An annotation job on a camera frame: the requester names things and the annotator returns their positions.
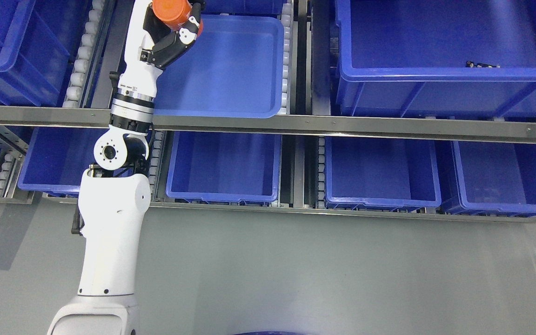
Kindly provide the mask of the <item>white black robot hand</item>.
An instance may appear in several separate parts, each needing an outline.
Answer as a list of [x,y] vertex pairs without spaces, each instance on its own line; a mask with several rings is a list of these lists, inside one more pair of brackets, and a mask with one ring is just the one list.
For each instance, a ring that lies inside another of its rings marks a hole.
[[151,101],[157,95],[157,79],[194,46],[203,30],[200,5],[178,31],[172,31],[152,11],[152,0],[134,3],[126,37],[126,69],[119,76],[118,93]]

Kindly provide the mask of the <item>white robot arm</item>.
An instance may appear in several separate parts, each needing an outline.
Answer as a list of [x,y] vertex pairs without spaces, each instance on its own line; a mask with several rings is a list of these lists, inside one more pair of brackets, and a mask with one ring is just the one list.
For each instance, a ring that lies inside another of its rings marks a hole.
[[137,335],[134,289],[143,217],[151,203],[147,178],[156,93],[118,90],[108,131],[95,143],[96,162],[81,176],[77,208],[86,239],[77,296],[55,314],[49,335]]

